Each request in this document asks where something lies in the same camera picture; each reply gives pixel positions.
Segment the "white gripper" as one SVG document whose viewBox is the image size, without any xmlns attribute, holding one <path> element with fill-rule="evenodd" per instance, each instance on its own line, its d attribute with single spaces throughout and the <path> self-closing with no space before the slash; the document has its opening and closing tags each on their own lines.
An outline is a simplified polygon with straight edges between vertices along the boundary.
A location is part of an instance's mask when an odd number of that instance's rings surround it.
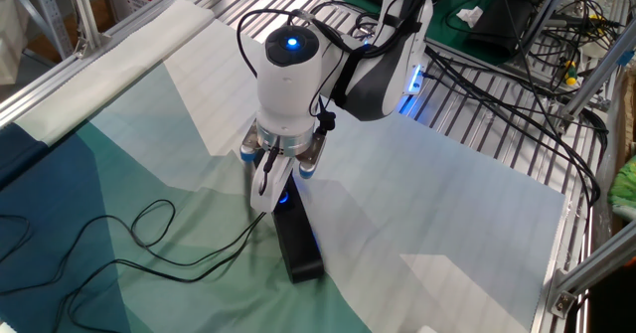
<svg viewBox="0 0 636 333">
<path fill-rule="evenodd" d="M 259 161 L 251 184 L 250 205 L 257 212 L 270 213 L 276 207 L 292 171 L 294 159 L 278 155 L 268 173 L 264 172 L 269 153 Z"/>
</svg>

